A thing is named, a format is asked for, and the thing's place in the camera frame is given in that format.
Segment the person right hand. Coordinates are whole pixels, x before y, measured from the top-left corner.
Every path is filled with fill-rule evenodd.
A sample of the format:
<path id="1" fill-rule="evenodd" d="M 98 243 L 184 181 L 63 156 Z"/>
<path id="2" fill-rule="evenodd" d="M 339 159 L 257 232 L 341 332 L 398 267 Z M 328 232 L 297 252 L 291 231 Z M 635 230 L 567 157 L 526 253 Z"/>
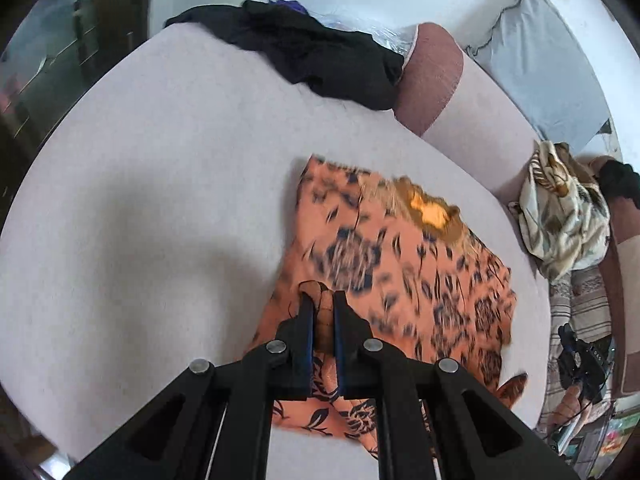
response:
<path id="1" fill-rule="evenodd" d="M 567 388 L 560 404 L 554 409 L 548 419 L 547 430 L 555 430 L 556 427 L 564 426 L 571 420 L 577 422 L 576 431 L 582 429 L 590 416 L 592 406 L 586 399 L 581 399 L 582 386 L 571 385 Z"/>

